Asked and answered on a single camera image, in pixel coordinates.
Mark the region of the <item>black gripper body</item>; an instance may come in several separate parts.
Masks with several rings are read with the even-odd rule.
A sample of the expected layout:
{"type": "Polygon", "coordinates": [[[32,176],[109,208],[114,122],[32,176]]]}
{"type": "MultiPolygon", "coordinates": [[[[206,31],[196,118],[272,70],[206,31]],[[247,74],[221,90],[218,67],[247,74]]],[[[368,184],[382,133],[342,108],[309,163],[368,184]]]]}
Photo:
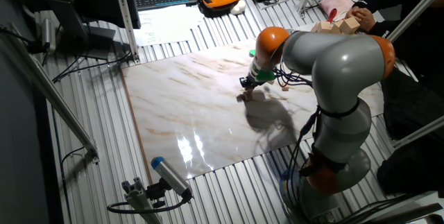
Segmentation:
{"type": "Polygon", "coordinates": [[[258,86],[258,83],[251,77],[241,77],[239,82],[245,91],[253,91],[258,86]]]}

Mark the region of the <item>person left hand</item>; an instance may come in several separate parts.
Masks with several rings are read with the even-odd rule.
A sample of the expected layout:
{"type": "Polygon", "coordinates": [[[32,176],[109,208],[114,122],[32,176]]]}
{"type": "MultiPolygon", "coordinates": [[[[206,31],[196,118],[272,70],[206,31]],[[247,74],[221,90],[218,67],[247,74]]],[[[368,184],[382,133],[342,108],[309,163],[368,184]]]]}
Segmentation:
{"type": "Polygon", "coordinates": [[[360,23],[360,27],[362,30],[369,32],[376,24],[375,18],[369,9],[367,8],[358,8],[354,12],[354,16],[357,18],[357,21],[360,23]]]}

